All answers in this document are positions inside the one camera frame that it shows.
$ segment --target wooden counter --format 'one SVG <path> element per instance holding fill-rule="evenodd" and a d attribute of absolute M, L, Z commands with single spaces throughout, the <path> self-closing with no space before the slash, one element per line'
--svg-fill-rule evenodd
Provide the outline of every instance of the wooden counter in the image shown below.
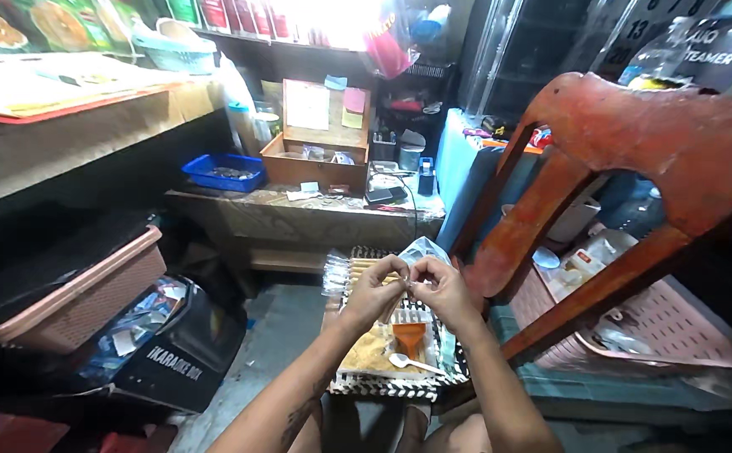
<path fill-rule="evenodd" d="M 222 107 L 220 83 L 190 83 L 76 114 L 0 124 L 0 198 Z"/>
<path fill-rule="evenodd" d="M 251 193 L 186 185 L 167 192 L 170 205 L 200 224 L 227 265 L 322 273 L 332 248 L 345 255 L 355 245 L 400 252 L 415 238 L 413 212 L 365 209 L 362 198 L 289 201 L 283 185 Z M 444 213 L 420 211 L 417 234 L 435 239 Z"/>

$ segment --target wooden box lid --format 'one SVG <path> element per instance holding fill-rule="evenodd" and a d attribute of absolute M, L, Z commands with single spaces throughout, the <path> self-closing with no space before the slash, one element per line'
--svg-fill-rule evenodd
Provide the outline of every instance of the wooden box lid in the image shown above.
<path fill-rule="evenodd" d="M 331 145 L 335 148 L 349 151 L 364 151 L 369 146 L 369 110 L 371 108 L 371 93 L 366 92 L 366 103 L 363 106 L 363 123 L 360 129 L 347 128 L 341 124 L 343 117 L 343 91 L 330 89 L 330 126 L 329 130 L 306 129 L 288 126 L 288 102 L 285 96 L 284 86 L 286 82 L 300 83 L 308 86 L 321 86 L 323 84 L 309 81 L 288 81 L 283 82 L 282 90 L 282 119 L 283 138 L 285 140 L 318 144 L 324 147 Z"/>

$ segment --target pink plastic crate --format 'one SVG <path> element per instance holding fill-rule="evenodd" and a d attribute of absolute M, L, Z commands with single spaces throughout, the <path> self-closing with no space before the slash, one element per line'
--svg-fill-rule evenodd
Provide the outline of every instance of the pink plastic crate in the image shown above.
<path fill-rule="evenodd" d="M 165 273 L 155 226 L 22 313 L 0 324 L 0 344 L 69 354 Z"/>
<path fill-rule="evenodd" d="M 510 303 L 520 328 L 555 305 L 553 296 L 531 270 Z M 732 368 L 732 342 L 672 287 L 660 280 L 623 302 L 618 309 L 633 325 L 622 330 L 645 340 L 655 355 L 607 351 L 586 334 L 576 332 L 534 362 L 548 369 L 594 372 L 614 376 L 655 376 L 698 371 L 702 367 Z"/>

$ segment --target white spoon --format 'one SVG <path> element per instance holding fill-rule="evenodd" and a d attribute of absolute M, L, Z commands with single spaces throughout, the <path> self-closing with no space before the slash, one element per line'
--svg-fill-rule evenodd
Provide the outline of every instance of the white spoon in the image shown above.
<path fill-rule="evenodd" d="M 438 374 L 443 374 L 444 376 L 447 375 L 444 371 L 438 369 L 437 367 L 432 367 L 428 364 L 423 364 L 422 362 L 417 362 L 416 360 L 411 360 L 408 358 L 405 354 L 397 354 L 394 353 L 392 355 L 389 355 L 389 362 L 391 362 L 392 365 L 398 368 L 404 368 L 408 365 L 413 365 L 415 367 L 420 367 L 423 370 L 427 370 L 429 372 L 434 372 Z"/>

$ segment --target black cable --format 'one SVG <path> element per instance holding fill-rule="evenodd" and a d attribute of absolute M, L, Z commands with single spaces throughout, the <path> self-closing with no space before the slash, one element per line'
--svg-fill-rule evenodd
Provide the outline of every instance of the black cable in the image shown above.
<path fill-rule="evenodd" d="M 391 173 L 383 173 L 379 172 L 378 170 L 374 170 L 371 175 L 369 175 L 369 179 L 366 180 L 366 190 L 369 190 L 369 182 L 374 177 L 374 175 L 385 175 L 388 177 L 395 177 L 396 179 L 400 180 L 400 184 L 402 184 L 403 187 L 405 187 L 406 190 L 408 190 L 408 193 L 411 195 L 411 202 L 413 203 L 413 237 L 411 238 L 411 242 L 414 242 L 417 240 L 418 236 L 418 229 L 419 229 L 419 212 L 417 212 L 416 208 L 416 198 L 413 196 L 413 191 L 410 187 L 405 183 L 405 181 L 402 180 L 402 177 L 398 175 L 393 175 Z"/>

